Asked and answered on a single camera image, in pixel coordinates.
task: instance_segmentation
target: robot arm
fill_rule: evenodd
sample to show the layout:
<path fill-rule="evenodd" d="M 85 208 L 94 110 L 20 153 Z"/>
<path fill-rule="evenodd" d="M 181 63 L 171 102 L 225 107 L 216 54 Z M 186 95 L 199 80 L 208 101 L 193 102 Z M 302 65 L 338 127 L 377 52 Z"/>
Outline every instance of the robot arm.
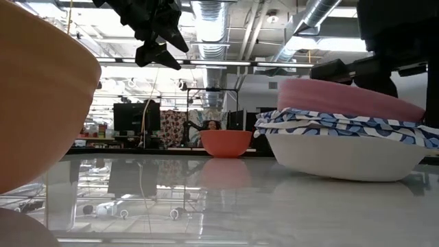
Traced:
<path fill-rule="evenodd" d="M 178 30 L 180 0 L 93 0 L 93 3 L 96 7 L 107 3 L 121 17 L 121 24 L 129 25 L 134 37 L 144 41 L 136 50 L 137 65 L 144 67 L 157 62 L 181 69 L 166 48 L 167 41 L 183 52 L 189 51 Z"/>

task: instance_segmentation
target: ceiling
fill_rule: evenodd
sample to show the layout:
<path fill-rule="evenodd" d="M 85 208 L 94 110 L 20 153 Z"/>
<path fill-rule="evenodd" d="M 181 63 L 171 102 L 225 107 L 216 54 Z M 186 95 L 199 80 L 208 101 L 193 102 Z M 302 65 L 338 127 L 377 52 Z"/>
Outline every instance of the ceiling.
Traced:
<path fill-rule="evenodd" d="M 47 19 L 65 31 L 67 29 L 70 1 L 49 1 L 28 0 L 26 2 L 17 2 L 17 4 Z M 330 17 L 333 17 L 335 21 L 341 20 L 341 22 L 356 21 L 355 3 L 356 1 L 343 0 L 339 7 L 330 14 Z M 72 4 L 70 35 L 73 38 L 86 46 L 97 57 L 134 57 L 136 48 L 142 43 L 133 38 L 134 32 L 128 26 L 124 27 L 120 24 L 119 16 L 113 10 L 94 8 L 93 3 L 89 0 L 73 0 Z M 230 3 L 229 5 L 227 60 L 236 60 L 239 54 L 246 31 L 246 19 L 248 19 L 252 5 L 253 1 L 250 0 L 238 0 L 236 3 Z M 257 34 L 258 42 L 252 50 L 250 60 L 268 58 L 276 54 L 283 45 L 284 29 L 288 24 L 289 17 L 304 10 L 305 5 L 306 0 L 272 0 L 269 4 L 269 10 L 277 11 L 278 21 L 275 23 L 268 23 L 265 21 L 267 16 L 258 13 L 257 16 L 263 18 L 264 21 L 262 22 L 261 31 Z M 191 45 L 191 41 L 196 41 L 195 18 L 192 13 L 182 13 L 179 28 L 190 50 L 187 54 L 184 54 L 171 45 L 168 45 L 168 50 L 177 59 L 200 59 L 198 47 Z M 331 38 L 337 37 L 337 32 L 332 32 Z M 343 50 L 342 48 L 346 46 L 349 45 L 338 45 L 338 48 Z M 297 62 L 317 63 L 334 58 L 352 61 L 364 56 L 367 56 L 366 52 L 313 49 L 296 53 L 294 59 Z M 120 102 L 118 95 L 125 95 L 134 102 L 143 101 L 150 94 L 154 96 L 161 95 L 163 96 L 162 100 L 167 98 L 167 101 L 162 102 L 162 106 L 185 109 L 186 92 L 182 92 L 177 84 L 186 82 L 189 87 L 204 87 L 202 69 L 199 68 L 174 71 L 167 68 L 107 66 L 102 67 L 102 69 L 102 89 L 96 90 L 97 97 L 93 100 L 89 115 L 91 119 L 111 119 L 112 104 Z M 226 72 L 229 74 L 227 87 L 234 86 L 236 68 L 226 68 Z M 268 91 L 266 84 L 282 79 L 284 79 L 282 76 L 269 78 L 264 75 L 249 75 L 243 83 L 241 92 L 273 94 L 277 91 Z M 194 108 L 200 108 L 203 105 L 203 93 L 199 93 L 199 95 L 201 100 L 194 102 Z"/>

